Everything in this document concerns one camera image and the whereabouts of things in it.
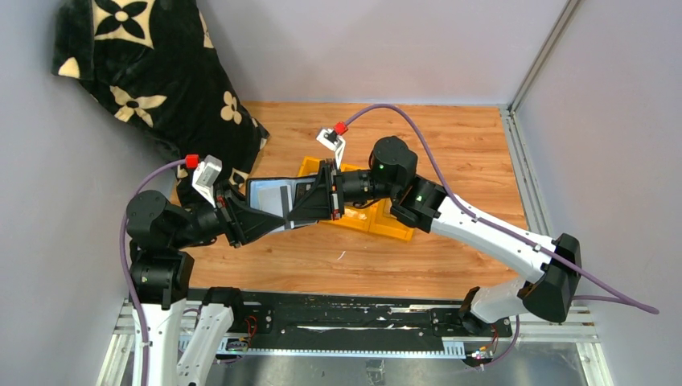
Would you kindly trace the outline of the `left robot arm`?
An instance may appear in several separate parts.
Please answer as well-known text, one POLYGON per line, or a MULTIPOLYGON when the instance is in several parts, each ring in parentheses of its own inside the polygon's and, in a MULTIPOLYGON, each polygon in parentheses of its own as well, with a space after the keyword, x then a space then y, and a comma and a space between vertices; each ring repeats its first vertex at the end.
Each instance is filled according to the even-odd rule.
POLYGON ((251 208, 234 191, 187 211, 158 191, 136 194, 126 208, 129 279, 134 303, 135 385, 203 385, 220 348, 244 354, 258 332, 272 330, 273 308, 247 306, 242 292, 212 287, 201 299, 189 343, 179 346, 194 259, 184 248, 220 235, 232 246, 249 244, 281 227, 277 215, 251 208))

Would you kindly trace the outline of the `black credit card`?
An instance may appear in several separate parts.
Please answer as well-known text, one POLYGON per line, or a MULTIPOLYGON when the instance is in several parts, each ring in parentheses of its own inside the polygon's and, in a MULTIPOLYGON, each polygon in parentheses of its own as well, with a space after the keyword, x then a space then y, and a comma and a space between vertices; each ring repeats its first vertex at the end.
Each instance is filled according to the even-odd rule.
POLYGON ((294 206, 303 202, 314 187, 313 179, 299 179, 294 182, 294 206))

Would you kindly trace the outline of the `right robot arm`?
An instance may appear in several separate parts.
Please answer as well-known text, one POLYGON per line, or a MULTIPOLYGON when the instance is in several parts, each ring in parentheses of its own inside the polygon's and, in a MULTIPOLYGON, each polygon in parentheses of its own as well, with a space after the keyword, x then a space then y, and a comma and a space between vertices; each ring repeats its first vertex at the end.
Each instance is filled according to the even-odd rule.
POLYGON ((463 323, 482 326, 517 314, 564 322, 581 278, 578 240, 527 232, 490 216, 449 194, 444 183, 418 175, 417 160, 395 136, 374 145, 366 169, 341 171, 323 160, 316 174, 294 179, 288 217, 296 224, 338 220, 349 203, 389 199, 404 226, 468 244, 517 273, 501 285, 470 289, 459 309, 463 323))

